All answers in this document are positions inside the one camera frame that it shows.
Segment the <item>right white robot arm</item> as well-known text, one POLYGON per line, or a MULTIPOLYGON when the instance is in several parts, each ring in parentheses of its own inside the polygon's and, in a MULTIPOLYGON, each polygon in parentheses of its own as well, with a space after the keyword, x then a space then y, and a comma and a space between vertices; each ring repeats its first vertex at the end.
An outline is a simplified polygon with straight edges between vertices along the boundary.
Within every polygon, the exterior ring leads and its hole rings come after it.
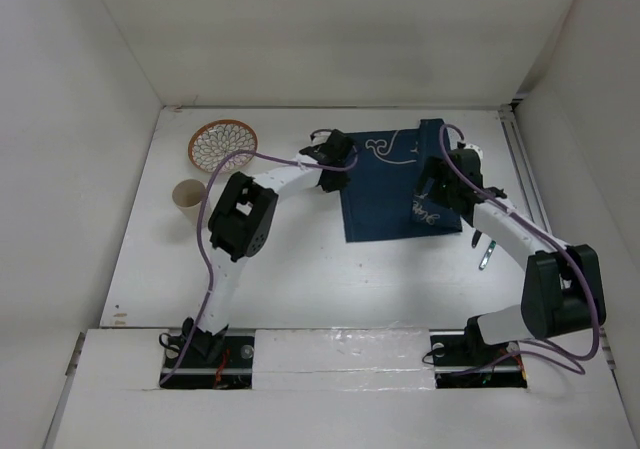
POLYGON ((483 363, 511 341, 560 352, 553 338, 589 330, 589 351, 574 358, 593 358, 606 319, 597 253, 586 244, 555 238, 521 214, 503 190, 482 183, 479 155, 462 146, 429 157, 416 188, 489 236, 525 273, 519 304, 468 320, 462 338, 465 356, 483 363))

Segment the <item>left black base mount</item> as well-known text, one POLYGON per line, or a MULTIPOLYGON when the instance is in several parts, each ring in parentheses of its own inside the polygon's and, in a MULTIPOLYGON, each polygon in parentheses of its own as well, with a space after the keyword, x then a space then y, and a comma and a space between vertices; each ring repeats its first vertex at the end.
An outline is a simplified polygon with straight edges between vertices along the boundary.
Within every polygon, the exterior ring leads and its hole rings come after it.
POLYGON ((187 318, 179 333, 160 334, 164 360, 159 386, 175 390, 251 389, 256 333, 225 328, 213 336, 197 328, 186 346, 193 327, 194 319, 187 318))

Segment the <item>aluminium side rail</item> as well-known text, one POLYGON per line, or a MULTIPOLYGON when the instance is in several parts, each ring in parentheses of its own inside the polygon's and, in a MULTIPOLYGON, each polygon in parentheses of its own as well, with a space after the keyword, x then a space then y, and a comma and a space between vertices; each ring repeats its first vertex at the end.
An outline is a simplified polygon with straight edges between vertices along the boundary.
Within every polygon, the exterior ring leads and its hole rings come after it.
POLYGON ((517 173, 526 212, 533 222, 551 233, 552 230, 549 219, 542 202, 529 157, 526 153, 524 140, 521 136, 516 117, 516 108, 524 99, 524 93, 516 94, 511 102, 500 106, 498 115, 511 154, 512 163, 517 173))

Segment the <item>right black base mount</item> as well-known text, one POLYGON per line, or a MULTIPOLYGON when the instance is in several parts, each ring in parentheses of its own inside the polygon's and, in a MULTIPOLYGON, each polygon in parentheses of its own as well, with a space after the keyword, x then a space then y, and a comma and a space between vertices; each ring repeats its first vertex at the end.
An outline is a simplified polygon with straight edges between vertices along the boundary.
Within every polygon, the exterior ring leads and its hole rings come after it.
POLYGON ((435 371, 437 389, 526 389, 524 366, 519 356, 502 360, 507 345, 488 346, 473 352, 461 331, 435 331, 430 333, 431 348, 422 362, 435 371))

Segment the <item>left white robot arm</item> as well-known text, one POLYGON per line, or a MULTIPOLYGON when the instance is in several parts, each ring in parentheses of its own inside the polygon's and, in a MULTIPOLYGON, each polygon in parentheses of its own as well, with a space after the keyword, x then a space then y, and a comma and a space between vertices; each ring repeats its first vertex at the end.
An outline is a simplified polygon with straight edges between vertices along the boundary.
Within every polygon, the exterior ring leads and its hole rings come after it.
POLYGON ((277 167, 253 176, 235 172, 229 177, 206 223, 209 246, 202 236, 204 215, 198 216, 198 250, 209 281, 196 316, 184 321, 174 344, 181 358, 189 355, 208 366, 222 356, 241 274, 265 246, 278 204, 308 189, 334 192, 349 182, 348 171, 357 164, 354 140, 337 129, 318 130, 311 140, 291 160, 250 153, 277 167))

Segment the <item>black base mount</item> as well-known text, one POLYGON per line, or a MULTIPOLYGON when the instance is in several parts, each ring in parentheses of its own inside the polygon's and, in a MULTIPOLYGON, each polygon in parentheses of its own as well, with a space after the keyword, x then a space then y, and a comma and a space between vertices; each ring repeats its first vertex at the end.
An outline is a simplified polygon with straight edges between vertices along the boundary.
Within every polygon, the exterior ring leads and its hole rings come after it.
POLYGON ((526 389, 524 366, 519 356, 502 360, 507 345, 488 346, 473 352, 461 331, 435 331, 430 333, 431 348, 422 362, 435 371, 437 389, 526 389))
POLYGON ((187 318, 179 333, 160 334, 164 360, 159 386, 175 390, 251 389, 256 333, 225 328, 213 336, 197 328, 186 346, 193 327, 194 319, 187 318))

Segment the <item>beige ceramic cup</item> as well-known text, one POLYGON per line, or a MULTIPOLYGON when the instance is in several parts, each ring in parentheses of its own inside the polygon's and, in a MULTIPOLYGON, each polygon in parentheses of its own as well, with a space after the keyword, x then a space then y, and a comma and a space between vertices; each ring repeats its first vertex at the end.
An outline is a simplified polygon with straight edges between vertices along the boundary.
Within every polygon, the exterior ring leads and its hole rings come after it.
POLYGON ((197 224, 206 186, 199 180, 186 179, 172 191, 172 201, 193 225, 197 224))

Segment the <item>floral orange-rimmed plate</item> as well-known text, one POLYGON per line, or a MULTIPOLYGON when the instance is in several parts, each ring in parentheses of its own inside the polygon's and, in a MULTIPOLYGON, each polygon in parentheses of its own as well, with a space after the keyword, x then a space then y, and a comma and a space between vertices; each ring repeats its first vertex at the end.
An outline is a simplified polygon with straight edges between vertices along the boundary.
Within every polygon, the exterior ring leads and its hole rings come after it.
POLYGON ((230 154, 257 149, 258 137, 253 128, 238 120, 221 119, 202 126, 192 135, 187 154, 194 167, 212 173, 230 154))

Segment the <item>blue whale cloth napkin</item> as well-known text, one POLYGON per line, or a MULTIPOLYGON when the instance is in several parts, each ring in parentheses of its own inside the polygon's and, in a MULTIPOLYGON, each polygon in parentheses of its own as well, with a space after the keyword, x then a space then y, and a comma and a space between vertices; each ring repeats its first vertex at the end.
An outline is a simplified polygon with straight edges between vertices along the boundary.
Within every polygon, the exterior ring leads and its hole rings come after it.
POLYGON ((422 119, 410 129, 356 132, 358 162, 341 191, 348 243, 455 234, 460 217, 416 192, 426 160, 439 157, 441 119, 422 119))

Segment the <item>green-handled metal fork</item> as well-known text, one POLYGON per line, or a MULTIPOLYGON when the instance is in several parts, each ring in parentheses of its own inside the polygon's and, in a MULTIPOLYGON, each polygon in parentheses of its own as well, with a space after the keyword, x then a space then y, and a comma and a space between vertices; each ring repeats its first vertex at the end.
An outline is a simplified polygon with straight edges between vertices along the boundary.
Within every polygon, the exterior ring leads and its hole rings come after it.
POLYGON ((496 242, 494 240, 492 240, 489 243, 488 247, 486 248, 486 251, 484 252, 484 255, 483 255, 483 257, 481 259, 481 262, 480 262, 480 264, 478 266, 478 269, 480 271, 483 271, 483 270, 485 270, 487 268, 487 266, 489 264, 489 261, 491 259, 491 256, 493 255, 493 253, 495 251, 495 248, 496 248, 496 242))

